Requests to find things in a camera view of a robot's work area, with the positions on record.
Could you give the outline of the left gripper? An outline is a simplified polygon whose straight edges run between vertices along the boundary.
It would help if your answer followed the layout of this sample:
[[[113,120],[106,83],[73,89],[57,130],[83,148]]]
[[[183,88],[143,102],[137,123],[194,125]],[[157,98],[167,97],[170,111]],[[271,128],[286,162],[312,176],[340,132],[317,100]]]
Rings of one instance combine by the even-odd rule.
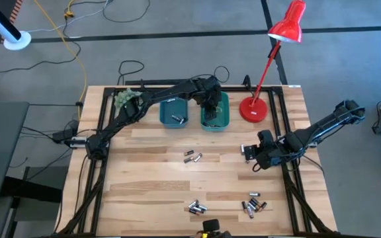
[[[198,92],[195,94],[195,101],[209,112],[209,114],[205,115],[205,120],[215,119],[217,117],[216,107],[222,100],[221,85],[214,76],[205,79],[197,78],[195,83],[198,88]]]

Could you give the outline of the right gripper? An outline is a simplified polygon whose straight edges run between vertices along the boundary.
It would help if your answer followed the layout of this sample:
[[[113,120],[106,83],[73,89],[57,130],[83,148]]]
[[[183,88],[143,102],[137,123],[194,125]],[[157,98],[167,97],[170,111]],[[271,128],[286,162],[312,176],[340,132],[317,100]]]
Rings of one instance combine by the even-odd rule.
[[[282,162],[282,151],[275,145],[269,147],[259,147],[257,149],[255,145],[249,145],[244,147],[244,152],[246,152],[246,161],[253,160],[254,156],[252,153],[255,152],[255,159],[262,169],[277,166]]]

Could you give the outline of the green plastic bin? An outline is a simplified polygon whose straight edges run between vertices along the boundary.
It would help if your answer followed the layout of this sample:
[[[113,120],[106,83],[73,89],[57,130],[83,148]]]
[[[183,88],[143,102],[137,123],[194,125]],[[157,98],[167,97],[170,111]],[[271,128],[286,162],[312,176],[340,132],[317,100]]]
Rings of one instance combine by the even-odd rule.
[[[200,124],[203,130],[208,132],[222,132],[224,131],[230,123],[230,101],[227,93],[222,92],[222,99],[216,107],[217,117],[213,120],[205,120],[204,109],[201,109]],[[221,128],[212,128],[211,124],[222,126]]]

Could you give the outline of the red desk lamp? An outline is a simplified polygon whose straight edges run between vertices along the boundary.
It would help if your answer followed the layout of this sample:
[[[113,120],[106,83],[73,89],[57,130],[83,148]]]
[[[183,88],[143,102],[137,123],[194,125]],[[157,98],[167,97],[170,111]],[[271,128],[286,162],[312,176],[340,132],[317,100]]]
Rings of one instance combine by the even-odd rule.
[[[292,0],[284,18],[277,22],[268,32],[267,35],[276,40],[276,44],[272,48],[266,67],[261,76],[260,82],[257,85],[257,90],[252,97],[247,97],[242,100],[239,105],[239,112],[242,118],[248,122],[257,123],[264,120],[268,114],[268,106],[266,102],[259,98],[261,86],[264,83],[268,70],[278,54],[281,43],[298,43],[302,42],[302,28],[300,21],[306,10],[306,2],[304,0]]]

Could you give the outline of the blue plastic bin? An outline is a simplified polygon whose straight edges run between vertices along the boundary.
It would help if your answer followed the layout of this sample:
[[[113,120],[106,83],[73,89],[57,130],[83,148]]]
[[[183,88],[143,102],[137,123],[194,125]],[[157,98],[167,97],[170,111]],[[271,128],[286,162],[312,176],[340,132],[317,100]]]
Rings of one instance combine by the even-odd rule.
[[[171,115],[178,116],[179,118],[185,117],[187,121],[180,124],[178,121],[172,119]],[[188,101],[185,99],[175,98],[165,100],[160,103],[159,107],[159,120],[167,129],[181,129],[185,128],[188,122]]]

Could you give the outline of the green plant in patterned pot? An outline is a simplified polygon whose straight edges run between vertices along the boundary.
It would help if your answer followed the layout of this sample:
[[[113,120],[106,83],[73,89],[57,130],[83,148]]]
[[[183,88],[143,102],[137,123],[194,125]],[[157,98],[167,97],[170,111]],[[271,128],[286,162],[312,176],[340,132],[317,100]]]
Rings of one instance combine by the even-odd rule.
[[[114,97],[114,105],[116,109],[119,109],[126,104],[131,98],[139,97],[142,93],[139,91],[133,91],[131,88],[127,88],[125,91],[119,92]]]

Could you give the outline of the silver control box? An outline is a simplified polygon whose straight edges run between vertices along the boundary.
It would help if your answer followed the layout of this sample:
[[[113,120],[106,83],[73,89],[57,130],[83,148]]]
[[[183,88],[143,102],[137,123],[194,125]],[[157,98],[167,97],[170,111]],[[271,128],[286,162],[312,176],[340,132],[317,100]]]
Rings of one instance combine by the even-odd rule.
[[[87,143],[87,138],[86,137],[72,137],[70,139],[66,139],[64,143],[72,148],[72,149],[77,149],[77,148],[85,148],[85,145]]]

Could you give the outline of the black power brick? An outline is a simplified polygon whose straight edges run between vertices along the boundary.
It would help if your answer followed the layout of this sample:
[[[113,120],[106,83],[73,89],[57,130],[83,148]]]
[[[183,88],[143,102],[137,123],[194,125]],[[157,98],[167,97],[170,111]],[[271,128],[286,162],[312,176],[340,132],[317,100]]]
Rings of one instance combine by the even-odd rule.
[[[74,137],[77,134],[79,122],[77,120],[71,120],[69,121],[64,129],[58,132],[54,132],[52,134],[52,139],[55,143],[61,143],[62,141],[66,139],[70,139]]]

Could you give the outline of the white pole stand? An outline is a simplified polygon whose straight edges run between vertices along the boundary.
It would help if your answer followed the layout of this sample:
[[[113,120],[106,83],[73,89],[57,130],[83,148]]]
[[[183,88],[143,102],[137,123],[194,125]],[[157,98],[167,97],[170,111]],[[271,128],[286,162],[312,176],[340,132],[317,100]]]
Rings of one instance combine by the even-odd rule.
[[[0,35],[6,49],[16,51],[27,47],[31,42],[31,35],[19,31],[9,19],[0,11]]]

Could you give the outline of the black metal table frame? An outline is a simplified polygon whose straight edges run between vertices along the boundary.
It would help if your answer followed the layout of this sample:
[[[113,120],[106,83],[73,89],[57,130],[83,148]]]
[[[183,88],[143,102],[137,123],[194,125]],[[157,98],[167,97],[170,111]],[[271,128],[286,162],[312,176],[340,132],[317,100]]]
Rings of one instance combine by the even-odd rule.
[[[242,86],[227,86],[230,123],[222,132],[207,132],[200,124],[200,107],[188,103],[183,129],[167,129],[153,105],[138,123],[116,134],[106,163],[86,158],[84,149],[71,157],[63,192],[58,231],[90,232],[96,236],[189,236],[206,219],[218,219],[223,229],[240,235],[290,235],[292,223],[282,171],[273,167],[254,173],[240,153],[242,144],[257,143],[257,132],[283,134],[310,124],[299,87],[265,87],[267,117],[257,124],[239,114],[249,96]],[[191,155],[184,152],[193,150]],[[184,163],[188,157],[202,158]],[[252,197],[249,192],[259,192]],[[249,202],[254,198],[264,210]],[[208,208],[189,212],[194,200]],[[250,205],[253,219],[241,202]]]

